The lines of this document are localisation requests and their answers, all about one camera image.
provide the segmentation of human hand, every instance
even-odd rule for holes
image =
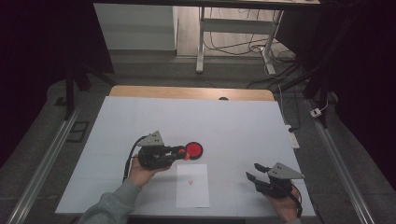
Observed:
[[[139,159],[134,157],[132,159],[132,166],[129,172],[129,179],[139,188],[143,188],[150,179],[158,172],[169,170],[171,167],[165,167],[157,170],[149,170],[140,165]]]
[[[292,187],[291,194],[299,199],[299,193],[297,188]],[[268,195],[264,196],[271,202],[272,206],[275,208],[277,215],[285,222],[292,221],[297,218],[297,204],[291,197],[286,197],[283,199],[275,199]]]

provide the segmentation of dark background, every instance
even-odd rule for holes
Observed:
[[[0,165],[47,101],[48,87],[84,63],[113,72],[89,1],[0,3]]]
[[[396,4],[363,2],[363,7],[346,10],[287,11],[276,35],[309,70],[322,59],[346,16],[357,13],[327,68],[317,75],[328,73],[340,120],[396,189]]]

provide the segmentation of white paper sheet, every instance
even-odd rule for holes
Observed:
[[[176,207],[209,207],[206,164],[177,166]]]

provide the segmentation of wooden table edge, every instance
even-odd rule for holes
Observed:
[[[109,96],[170,99],[218,100],[226,97],[236,101],[274,101],[268,90],[214,89],[195,87],[114,86]]]

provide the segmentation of red disc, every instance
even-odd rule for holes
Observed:
[[[204,148],[197,142],[190,142],[185,148],[190,154],[190,160],[198,160],[204,153]]]

